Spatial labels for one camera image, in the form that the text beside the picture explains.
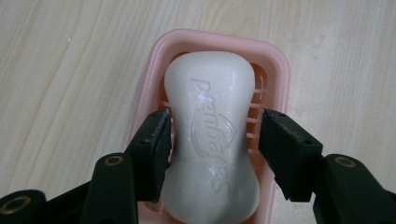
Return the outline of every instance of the pink soap dish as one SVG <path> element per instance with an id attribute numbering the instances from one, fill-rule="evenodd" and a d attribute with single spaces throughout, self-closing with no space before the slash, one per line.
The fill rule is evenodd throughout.
<path id="1" fill-rule="evenodd" d="M 264 108 L 285 113 L 290 68 L 283 53 L 275 46 L 252 39 L 180 29 L 163 35 L 153 46 L 137 109 L 133 136 L 146 116 L 169 106 L 163 76 L 170 62 L 185 53 L 196 51 L 229 51 L 244 57 L 255 72 L 256 89 L 247 118 L 247 144 L 250 158 L 260 182 L 261 198 L 256 212 L 244 223 L 269 223 L 274 201 L 274 174 L 258 150 L 261 115 Z M 158 204 L 139 203 L 140 223 L 180 223 Z"/>

